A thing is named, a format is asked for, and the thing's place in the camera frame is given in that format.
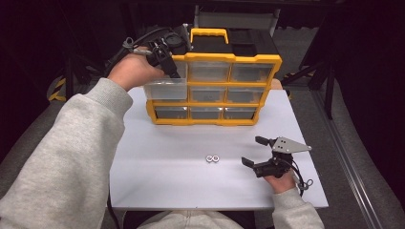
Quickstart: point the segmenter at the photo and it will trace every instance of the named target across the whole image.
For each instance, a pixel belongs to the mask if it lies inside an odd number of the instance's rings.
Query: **yellow and black storage cabinet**
[[[144,86],[155,124],[254,125],[282,59],[268,31],[192,29],[191,52],[173,55],[179,79]]]

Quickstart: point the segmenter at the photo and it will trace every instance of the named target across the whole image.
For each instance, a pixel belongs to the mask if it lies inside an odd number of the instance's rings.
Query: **person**
[[[0,200],[0,228],[100,228],[123,117],[133,101],[127,92],[163,76],[144,56],[128,54],[108,78],[101,78],[87,94],[73,96]],[[313,206],[299,196],[290,173],[265,180],[275,192],[276,228],[323,228]],[[176,211],[159,214],[140,227],[184,225],[241,228],[214,211],[189,218]]]

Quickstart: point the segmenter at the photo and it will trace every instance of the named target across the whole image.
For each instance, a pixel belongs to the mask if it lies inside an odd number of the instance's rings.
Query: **ribbed cuff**
[[[107,78],[100,78],[85,96],[105,106],[121,118],[133,103],[131,96],[123,88]]]
[[[295,208],[305,204],[296,188],[287,190],[281,194],[274,195],[273,201],[275,211],[282,211],[290,208]]]

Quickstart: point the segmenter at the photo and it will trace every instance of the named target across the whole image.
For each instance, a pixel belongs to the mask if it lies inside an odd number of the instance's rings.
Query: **yellow handle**
[[[227,34],[225,29],[201,29],[193,28],[191,29],[190,41],[193,43],[193,36],[195,35],[206,35],[206,36],[223,36],[225,39],[225,44],[228,44]]]

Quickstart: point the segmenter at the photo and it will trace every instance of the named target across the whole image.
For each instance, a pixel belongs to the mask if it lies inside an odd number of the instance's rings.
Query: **sweatshirt sleeve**
[[[276,229],[324,228],[315,208],[302,200],[297,189],[274,195],[273,200],[273,220]]]
[[[105,78],[73,96],[0,200],[0,228],[99,228],[132,102]]]

